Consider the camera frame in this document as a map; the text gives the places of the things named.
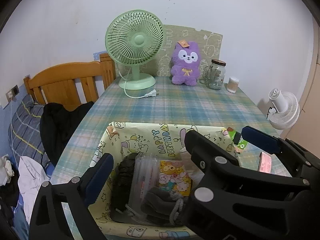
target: jar lid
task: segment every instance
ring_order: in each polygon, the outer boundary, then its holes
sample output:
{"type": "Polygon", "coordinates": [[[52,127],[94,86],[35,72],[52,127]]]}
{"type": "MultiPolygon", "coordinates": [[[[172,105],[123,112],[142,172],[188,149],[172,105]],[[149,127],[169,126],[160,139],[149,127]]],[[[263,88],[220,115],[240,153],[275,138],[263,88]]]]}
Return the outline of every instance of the jar lid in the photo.
{"type": "Polygon", "coordinates": [[[221,60],[218,60],[218,59],[212,59],[211,63],[217,64],[217,65],[223,66],[223,67],[226,66],[226,63],[224,61],[221,61],[221,60]]]}

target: fan base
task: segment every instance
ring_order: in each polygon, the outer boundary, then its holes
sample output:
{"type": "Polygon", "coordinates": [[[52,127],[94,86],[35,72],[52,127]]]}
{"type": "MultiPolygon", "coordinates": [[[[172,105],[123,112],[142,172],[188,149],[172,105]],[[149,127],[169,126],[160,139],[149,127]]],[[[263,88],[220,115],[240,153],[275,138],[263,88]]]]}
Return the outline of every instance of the fan base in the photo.
{"type": "MultiPolygon", "coordinates": [[[[125,76],[126,79],[131,79],[132,75],[129,74],[125,76]]],[[[119,82],[119,86],[124,89],[124,83],[125,80],[121,79],[119,82]]],[[[138,80],[130,80],[127,81],[127,84],[125,86],[125,90],[140,90],[152,87],[156,83],[156,80],[153,76],[146,74],[146,73],[140,73],[140,79],[138,80]]]]}

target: pink card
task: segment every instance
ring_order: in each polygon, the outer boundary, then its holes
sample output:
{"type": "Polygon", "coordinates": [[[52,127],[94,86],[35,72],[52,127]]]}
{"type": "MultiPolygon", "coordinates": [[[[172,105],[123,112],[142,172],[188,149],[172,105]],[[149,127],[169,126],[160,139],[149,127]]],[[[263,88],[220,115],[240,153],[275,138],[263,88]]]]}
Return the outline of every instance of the pink card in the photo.
{"type": "Polygon", "coordinates": [[[271,156],[265,152],[261,152],[258,171],[270,173],[271,163],[272,163],[271,156]]]}

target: green desk fan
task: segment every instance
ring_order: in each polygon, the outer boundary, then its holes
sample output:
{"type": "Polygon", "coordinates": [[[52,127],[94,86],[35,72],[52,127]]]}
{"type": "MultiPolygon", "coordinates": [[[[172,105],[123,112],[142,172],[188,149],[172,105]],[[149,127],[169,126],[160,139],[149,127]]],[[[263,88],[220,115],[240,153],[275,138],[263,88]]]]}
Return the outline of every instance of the green desk fan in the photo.
{"type": "Polygon", "coordinates": [[[106,47],[110,57],[132,68],[119,86],[140,90],[153,86],[153,76],[140,73],[140,65],[152,60],[162,46],[162,23],[158,17],[143,10],[128,11],[118,16],[106,33],[106,47]]]}

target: power cord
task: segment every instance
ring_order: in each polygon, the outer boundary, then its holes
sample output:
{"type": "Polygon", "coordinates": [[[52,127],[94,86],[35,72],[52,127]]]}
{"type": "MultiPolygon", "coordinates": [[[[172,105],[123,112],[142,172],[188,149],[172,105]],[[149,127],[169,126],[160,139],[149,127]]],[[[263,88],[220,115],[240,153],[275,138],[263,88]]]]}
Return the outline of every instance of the power cord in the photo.
{"type": "MultiPolygon", "coordinates": [[[[129,71],[128,71],[128,73],[127,73],[127,76],[129,76],[131,70],[132,70],[132,67],[129,69],[129,71]]],[[[147,97],[156,97],[156,96],[159,94],[159,93],[157,93],[157,91],[156,91],[155,89],[153,89],[151,92],[145,94],[145,95],[142,96],[142,97],[132,97],[132,96],[129,96],[129,95],[127,94],[127,91],[125,90],[125,87],[127,86],[127,81],[130,81],[130,80],[124,78],[124,77],[121,75],[120,71],[119,71],[119,75],[121,76],[122,79],[125,80],[125,82],[124,82],[124,93],[125,93],[125,95],[126,95],[127,97],[129,97],[129,98],[139,99],[139,98],[147,98],[147,97]]]]}
{"type": "Polygon", "coordinates": [[[269,107],[269,109],[268,109],[268,113],[267,113],[267,119],[268,119],[268,116],[269,116],[269,114],[270,114],[270,110],[272,109],[272,107],[269,107]]]}

